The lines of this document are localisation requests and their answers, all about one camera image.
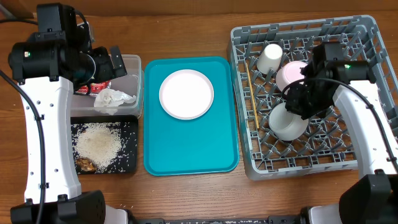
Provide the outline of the large pink plate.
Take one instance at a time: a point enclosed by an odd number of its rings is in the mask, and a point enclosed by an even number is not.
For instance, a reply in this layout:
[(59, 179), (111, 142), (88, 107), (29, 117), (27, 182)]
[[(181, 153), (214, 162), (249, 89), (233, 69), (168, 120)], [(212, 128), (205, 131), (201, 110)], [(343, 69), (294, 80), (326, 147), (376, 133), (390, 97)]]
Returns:
[(171, 73), (161, 84), (159, 101), (173, 118), (191, 120), (203, 116), (212, 106), (214, 88), (209, 78), (190, 69)]

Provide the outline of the red foil snack wrapper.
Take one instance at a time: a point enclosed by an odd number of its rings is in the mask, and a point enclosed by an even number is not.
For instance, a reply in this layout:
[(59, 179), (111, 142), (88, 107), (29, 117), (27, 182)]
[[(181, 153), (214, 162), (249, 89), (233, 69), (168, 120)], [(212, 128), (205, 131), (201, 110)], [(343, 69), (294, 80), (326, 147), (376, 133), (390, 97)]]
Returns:
[(91, 83), (89, 85), (83, 86), (78, 89), (75, 94), (77, 95), (90, 95), (96, 96), (100, 91), (109, 88), (111, 86), (110, 81), (102, 82), (102, 83)]

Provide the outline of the white rice pile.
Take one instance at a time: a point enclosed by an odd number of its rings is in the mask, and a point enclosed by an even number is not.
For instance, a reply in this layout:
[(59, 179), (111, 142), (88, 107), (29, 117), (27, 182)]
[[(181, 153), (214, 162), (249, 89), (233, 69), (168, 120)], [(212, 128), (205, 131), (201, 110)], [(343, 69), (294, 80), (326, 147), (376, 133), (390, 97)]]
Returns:
[(95, 166), (105, 168), (121, 149), (119, 129), (107, 123), (86, 124), (75, 135), (75, 150), (82, 158), (89, 159)]

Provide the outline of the brown food scrap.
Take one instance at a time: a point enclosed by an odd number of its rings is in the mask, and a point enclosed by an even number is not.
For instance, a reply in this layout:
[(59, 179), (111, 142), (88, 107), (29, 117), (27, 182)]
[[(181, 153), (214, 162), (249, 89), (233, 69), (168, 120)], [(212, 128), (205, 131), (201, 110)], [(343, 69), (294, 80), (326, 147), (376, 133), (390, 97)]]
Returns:
[(97, 170), (96, 166), (88, 158), (78, 158), (76, 164), (84, 172), (95, 172)]

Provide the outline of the white paper cup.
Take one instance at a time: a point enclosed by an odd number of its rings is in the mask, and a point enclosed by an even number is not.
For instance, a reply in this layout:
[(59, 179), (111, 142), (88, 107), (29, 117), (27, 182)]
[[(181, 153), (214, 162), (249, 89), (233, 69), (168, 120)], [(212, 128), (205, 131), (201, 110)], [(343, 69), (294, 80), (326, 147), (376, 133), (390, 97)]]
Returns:
[(279, 45), (267, 45), (262, 54), (258, 57), (257, 69), (263, 74), (267, 74), (270, 70), (276, 72), (279, 68), (282, 54), (283, 50)]

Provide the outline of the small pink bowl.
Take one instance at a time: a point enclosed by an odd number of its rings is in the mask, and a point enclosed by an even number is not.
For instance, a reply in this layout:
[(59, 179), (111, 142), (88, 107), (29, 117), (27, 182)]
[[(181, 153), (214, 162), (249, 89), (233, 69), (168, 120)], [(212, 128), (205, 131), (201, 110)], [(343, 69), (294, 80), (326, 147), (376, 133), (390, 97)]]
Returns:
[(284, 65), (275, 78), (276, 85), (282, 91), (288, 84), (305, 78), (301, 74), (301, 69), (305, 68), (307, 63), (301, 61), (293, 61)]

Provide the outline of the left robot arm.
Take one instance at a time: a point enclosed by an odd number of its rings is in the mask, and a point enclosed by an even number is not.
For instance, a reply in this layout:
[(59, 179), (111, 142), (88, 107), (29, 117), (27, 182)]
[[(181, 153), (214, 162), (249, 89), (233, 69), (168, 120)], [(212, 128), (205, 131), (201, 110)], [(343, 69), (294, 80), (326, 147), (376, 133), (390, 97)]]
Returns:
[(83, 192), (72, 149), (74, 92), (127, 74), (118, 47), (93, 48), (82, 13), (60, 3), (37, 6), (37, 32), (14, 44), (6, 81), (22, 98), (28, 176), (13, 223), (134, 223), (131, 212), (110, 207), (99, 190)]

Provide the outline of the grey small bowl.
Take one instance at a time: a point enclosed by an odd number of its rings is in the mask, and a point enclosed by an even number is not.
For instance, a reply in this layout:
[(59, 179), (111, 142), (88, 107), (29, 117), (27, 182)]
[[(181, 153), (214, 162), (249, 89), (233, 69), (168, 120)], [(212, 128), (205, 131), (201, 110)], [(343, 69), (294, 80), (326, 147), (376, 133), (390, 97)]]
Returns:
[(306, 130), (309, 120), (293, 114), (285, 108), (285, 103), (274, 107), (269, 115), (269, 127), (283, 141), (299, 138)]

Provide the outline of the white napkin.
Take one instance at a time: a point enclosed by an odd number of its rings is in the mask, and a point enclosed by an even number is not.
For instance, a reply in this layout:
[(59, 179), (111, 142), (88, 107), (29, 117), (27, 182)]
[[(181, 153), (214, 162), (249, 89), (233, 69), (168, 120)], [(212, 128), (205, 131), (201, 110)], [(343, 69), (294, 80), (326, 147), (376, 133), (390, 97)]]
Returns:
[(134, 103), (136, 100), (136, 95), (130, 96), (122, 91), (106, 88), (96, 96), (94, 108), (101, 113), (114, 115), (118, 110), (110, 109), (110, 107), (117, 107), (123, 103)]

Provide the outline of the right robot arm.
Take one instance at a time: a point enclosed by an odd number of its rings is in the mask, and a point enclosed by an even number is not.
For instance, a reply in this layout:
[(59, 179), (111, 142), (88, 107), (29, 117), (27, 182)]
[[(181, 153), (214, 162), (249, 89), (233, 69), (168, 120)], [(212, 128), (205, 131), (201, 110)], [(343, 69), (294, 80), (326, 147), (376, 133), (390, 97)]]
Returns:
[(303, 79), (282, 95), (287, 111), (310, 118), (331, 105), (338, 108), (354, 147), (359, 180), (338, 203), (306, 208), (306, 223), (397, 223), (397, 141), (367, 61), (348, 61), (339, 42), (312, 50)]

